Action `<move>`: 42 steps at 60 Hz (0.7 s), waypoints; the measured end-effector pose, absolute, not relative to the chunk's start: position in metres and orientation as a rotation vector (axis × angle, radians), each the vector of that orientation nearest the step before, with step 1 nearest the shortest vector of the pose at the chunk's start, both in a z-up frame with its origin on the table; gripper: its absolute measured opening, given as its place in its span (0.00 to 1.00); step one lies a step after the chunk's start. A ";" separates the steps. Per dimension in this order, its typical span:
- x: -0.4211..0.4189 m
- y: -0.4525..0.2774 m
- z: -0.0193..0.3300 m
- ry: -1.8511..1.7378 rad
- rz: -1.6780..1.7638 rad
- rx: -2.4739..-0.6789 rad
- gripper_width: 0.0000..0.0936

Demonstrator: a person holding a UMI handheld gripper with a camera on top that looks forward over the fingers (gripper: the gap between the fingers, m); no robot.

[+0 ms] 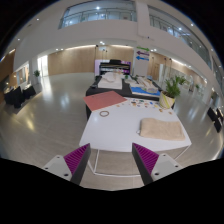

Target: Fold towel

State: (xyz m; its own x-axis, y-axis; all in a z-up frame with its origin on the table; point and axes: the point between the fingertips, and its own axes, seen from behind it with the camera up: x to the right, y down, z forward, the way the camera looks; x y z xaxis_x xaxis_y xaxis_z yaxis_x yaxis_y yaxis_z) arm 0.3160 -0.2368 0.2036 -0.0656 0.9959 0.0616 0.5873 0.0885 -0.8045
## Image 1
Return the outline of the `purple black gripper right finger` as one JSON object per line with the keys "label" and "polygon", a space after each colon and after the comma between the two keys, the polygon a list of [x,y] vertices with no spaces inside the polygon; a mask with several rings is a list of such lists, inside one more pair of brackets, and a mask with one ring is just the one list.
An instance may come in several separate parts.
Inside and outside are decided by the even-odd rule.
{"label": "purple black gripper right finger", "polygon": [[168,154],[157,154],[137,143],[132,144],[132,155],[145,185],[182,169]]}

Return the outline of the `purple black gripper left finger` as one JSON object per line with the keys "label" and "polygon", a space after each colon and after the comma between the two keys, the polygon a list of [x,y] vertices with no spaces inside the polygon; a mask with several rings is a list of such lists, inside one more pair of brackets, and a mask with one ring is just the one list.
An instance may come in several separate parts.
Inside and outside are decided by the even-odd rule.
{"label": "purple black gripper left finger", "polygon": [[43,170],[79,185],[91,154],[90,145],[81,146],[69,154],[56,155]]}

